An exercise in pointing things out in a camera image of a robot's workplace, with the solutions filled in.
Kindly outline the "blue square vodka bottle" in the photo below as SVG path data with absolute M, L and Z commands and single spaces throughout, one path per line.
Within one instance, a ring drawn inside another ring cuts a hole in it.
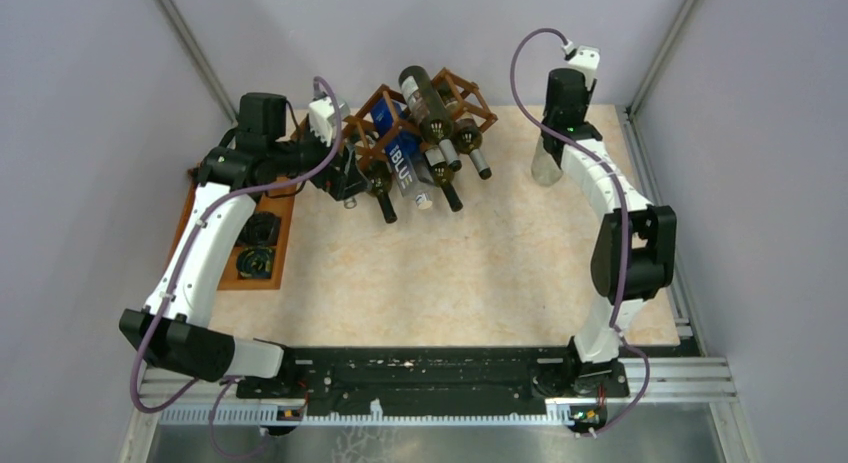
M 395 122 L 385 99 L 374 104 L 370 116 L 380 137 L 386 136 Z M 401 195 L 414 201 L 419 210 L 430 209 L 433 205 L 429 190 L 431 184 L 416 138 L 408 131 L 400 130 L 384 147 L 384 153 Z

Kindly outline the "clear glass wine bottle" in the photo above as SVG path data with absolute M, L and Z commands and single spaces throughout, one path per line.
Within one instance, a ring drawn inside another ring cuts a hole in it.
M 551 187 L 563 176 L 563 171 L 554 157 L 545 149 L 544 138 L 537 141 L 531 163 L 531 175 L 535 183 L 541 187 Z

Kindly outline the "dark green labelled wine bottle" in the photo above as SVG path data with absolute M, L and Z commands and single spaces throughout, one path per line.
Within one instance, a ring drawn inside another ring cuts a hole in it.
M 451 170 L 460 170 L 462 163 L 451 141 L 454 120 L 427 71 L 419 65 L 408 66 L 399 74 L 398 83 L 422 139 L 439 149 Z

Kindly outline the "olive green wine bottle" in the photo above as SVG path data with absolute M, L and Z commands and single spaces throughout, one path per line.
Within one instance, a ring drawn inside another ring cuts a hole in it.
M 453 95 L 450 87 L 443 83 L 437 87 L 446 109 L 451 113 L 460 110 L 459 100 Z M 455 119 L 452 142 L 458 153 L 467 155 L 482 180 L 492 177 L 492 170 L 482 152 L 483 133 L 473 115 L 463 110 Z

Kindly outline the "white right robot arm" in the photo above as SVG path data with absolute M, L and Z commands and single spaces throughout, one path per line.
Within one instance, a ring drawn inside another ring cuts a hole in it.
M 621 335 L 673 279 L 677 227 L 674 210 L 643 196 L 612 161 L 600 132 L 586 118 L 591 90 L 576 69 L 549 72 L 545 128 L 531 165 L 541 186 L 569 177 L 600 219 L 590 259 L 597 300 L 571 338 L 563 368 L 564 384 L 576 395 L 616 379 Z

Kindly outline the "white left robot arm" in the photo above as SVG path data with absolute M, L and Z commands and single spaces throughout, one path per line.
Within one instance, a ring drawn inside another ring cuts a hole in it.
M 120 318 L 119 329 L 142 362 L 205 381 L 260 378 L 277 397 L 297 389 L 300 371 L 284 360 L 283 346 L 239 339 L 209 324 L 231 252 L 259 199 L 279 191 L 279 179 L 310 181 L 337 201 L 367 188 L 341 132 L 349 114 L 343 99 L 324 94 L 288 134 L 284 96 L 242 96 L 236 127 L 196 170 L 194 205 L 165 273 L 142 308 Z

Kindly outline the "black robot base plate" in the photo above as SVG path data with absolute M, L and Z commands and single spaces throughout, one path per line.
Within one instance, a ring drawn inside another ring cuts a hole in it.
M 309 416 L 535 416 L 549 398 L 630 394 L 623 364 L 582 363 L 570 346 L 293 347 L 278 374 L 239 382 L 240 399 L 306 398 Z

